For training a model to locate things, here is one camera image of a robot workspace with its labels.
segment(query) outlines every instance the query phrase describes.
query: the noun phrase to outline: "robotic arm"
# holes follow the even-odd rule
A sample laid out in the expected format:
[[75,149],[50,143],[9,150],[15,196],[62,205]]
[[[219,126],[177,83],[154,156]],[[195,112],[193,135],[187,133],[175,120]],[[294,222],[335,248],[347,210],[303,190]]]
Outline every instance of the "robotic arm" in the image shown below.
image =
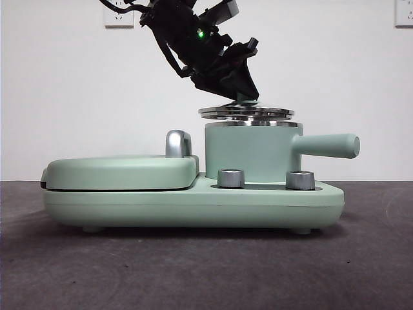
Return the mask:
[[192,10],[196,0],[150,0],[148,6],[124,0],[130,5],[127,8],[100,1],[120,14],[141,12],[140,24],[152,30],[171,67],[181,78],[190,77],[196,88],[233,100],[259,97],[247,67],[247,59],[257,54],[258,41],[251,38],[247,43],[232,44],[231,37],[221,36],[217,27],[239,13],[236,0],[223,0],[200,16]]

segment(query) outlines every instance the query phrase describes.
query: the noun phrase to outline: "white wall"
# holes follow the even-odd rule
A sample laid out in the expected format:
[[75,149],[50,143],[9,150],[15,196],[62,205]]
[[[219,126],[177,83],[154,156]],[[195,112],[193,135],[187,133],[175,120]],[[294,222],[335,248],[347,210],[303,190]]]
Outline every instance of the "white wall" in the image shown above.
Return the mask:
[[[217,1],[199,1],[196,12]],[[183,129],[204,160],[197,110],[228,103],[167,65],[148,28],[107,30],[98,0],[2,0],[3,180],[38,180],[60,158],[162,154]],[[413,180],[413,29],[393,0],[239,0],[221,25],[260,40],[260,100],[296,111],[305,134],[354,132],[355,160],[305,156],[320,180]]]

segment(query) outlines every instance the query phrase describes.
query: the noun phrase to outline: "silver knob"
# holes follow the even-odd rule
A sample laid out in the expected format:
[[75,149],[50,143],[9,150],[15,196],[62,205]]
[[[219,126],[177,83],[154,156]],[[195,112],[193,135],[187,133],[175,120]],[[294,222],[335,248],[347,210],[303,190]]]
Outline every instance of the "silver knob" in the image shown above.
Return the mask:
[[242,189],[245,186],[244,170],[221,169],[218,171],[218,186],[226,189]]
[[285,187],[296,191],[312,191],[316,189],[314,173],[310,171],[287,172]]

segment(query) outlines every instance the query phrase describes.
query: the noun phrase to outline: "appliance base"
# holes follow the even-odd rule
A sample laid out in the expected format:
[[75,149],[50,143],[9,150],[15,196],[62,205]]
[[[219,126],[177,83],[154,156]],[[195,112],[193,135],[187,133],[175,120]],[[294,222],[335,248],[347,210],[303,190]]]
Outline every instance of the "appliance base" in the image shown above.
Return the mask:
[[44,190],[44,201],[53,219],[88,233],[106,227],[259,227],[308,234],[333,225],[343,211],[343,191],[326,183],[317,181],[315,191],[249,185],[220,189],[201,173],[180,191]]

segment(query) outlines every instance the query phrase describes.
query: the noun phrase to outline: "gray floor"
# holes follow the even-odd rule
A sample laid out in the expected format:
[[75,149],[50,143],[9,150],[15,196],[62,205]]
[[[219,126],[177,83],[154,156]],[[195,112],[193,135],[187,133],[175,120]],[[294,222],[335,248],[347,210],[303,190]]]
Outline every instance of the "gray floor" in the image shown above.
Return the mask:
[[413,182],[332,182],[339,223],[272,229],[109,229],[53,222],[38,183],[2,182],[9,309],[413,309]]

